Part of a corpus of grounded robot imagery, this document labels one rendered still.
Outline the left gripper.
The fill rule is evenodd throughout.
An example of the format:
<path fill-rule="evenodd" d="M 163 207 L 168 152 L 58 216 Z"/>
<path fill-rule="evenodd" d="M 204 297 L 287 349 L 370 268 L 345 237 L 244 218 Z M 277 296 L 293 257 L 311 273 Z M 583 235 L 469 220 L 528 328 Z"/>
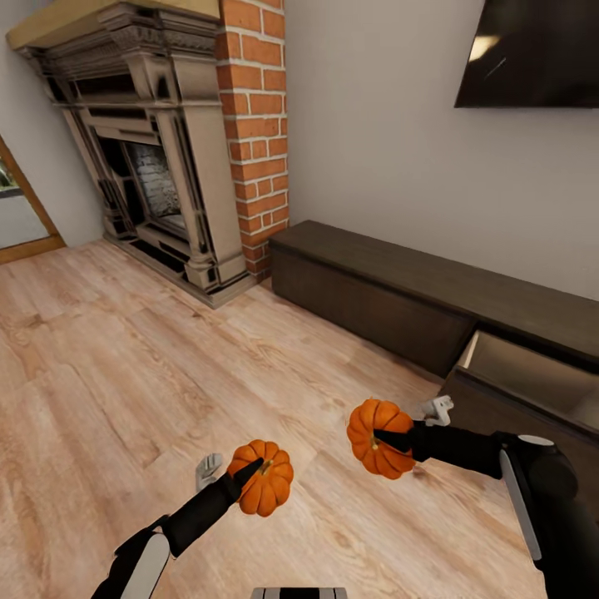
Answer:
<path fill-rule="evenodd" d="M 199 535 L 205 533 L 224 513 L 228 512 L 230 505 L 237 502 L 242 493 L 242 487 L 252 478 L 263 462 L 263 458 L 258 458 L 235 473 L 234 478 L 225 472 L 225 475 L 218 478 L 217 482 L 208 485 L 187 502 L 186 507 L 193 512 L 193 517 L 198 522 Z"/>

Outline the pumpkin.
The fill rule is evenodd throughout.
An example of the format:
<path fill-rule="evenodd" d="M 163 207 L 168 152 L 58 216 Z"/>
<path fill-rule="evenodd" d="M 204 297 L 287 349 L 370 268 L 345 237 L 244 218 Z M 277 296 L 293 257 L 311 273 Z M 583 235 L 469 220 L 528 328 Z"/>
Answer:
<path fill-rule="evenodd" d="M 257 438 L 235 450 L 227 472 L 234 478 L 235 473 L 258 458 L 263 458 L 264 462 L 242 487 L 237 503 L 247 515 L 259 513 L 261 517 L 268 517 L 289 499 L 294 468 L 289 454 L 276 442 Z"/>
<path fill-rule="evenodd" d="M 400 452 L 375 437 L 374 429 L 407 433 L 413 427 L 413 420 L 405 412 L 400 412 L 395 402 L 372 398 L 365 400 L 350 415 L 347 436 L 352 442 L 355 457 L 369 472 L 398 480 L 403 472 L 415 467 L 412 449 L 406 453 Z"/>

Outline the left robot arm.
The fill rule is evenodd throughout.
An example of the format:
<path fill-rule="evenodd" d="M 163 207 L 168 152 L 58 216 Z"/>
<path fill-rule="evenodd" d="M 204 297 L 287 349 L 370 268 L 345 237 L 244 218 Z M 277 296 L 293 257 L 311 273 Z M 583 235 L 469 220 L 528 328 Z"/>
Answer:
<path fill-rule="evenodd" d="M 242 468 L 234 478 L 228 472 L 214 477 L 223 462 L 222 453 L 202 458 L 196 466 L 198 493 L 173 515 L 163 515 L 123 543 L 116 550 L 120 557 L 113 561 L 110 576 L 100 582 L 91 599 L 151 599 L 170 552 L 180 556 L 227 513 L 264 459 Z"/>

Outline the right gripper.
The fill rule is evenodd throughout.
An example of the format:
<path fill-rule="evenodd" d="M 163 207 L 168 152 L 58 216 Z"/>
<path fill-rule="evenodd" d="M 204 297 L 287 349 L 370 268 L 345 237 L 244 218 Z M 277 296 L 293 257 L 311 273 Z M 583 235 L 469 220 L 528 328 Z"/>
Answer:
<path fill-rule="evenodd" d="M 466 468 L 466 439 L 471 432 L 465 428 L 446 427 L 427 424 L 422 420 L 414 420 L 414 427 L 407 433 L 389 432 L 374 429 L 374 435 L 402 453 L 412 449 L 412 458 L 416 462 L 424 462 L 436 458 L 442 462 Z"/>

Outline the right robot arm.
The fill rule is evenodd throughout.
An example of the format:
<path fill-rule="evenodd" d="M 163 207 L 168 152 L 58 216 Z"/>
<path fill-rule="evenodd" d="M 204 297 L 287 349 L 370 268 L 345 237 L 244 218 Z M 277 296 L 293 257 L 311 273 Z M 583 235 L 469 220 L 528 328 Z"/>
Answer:
<path fill-rule="evenodd" d="M 532 561 L 544 575 L 547 599 L 599 599 L 599 521 L 578 494 L 577 474 L 546 438 L 495 431 L 482 435 L 450 425 L 449 395 L 422 405 L 427 422 L 407 433 L 374 435 L 424 462 L 436 458 L 505 479 Z"/>

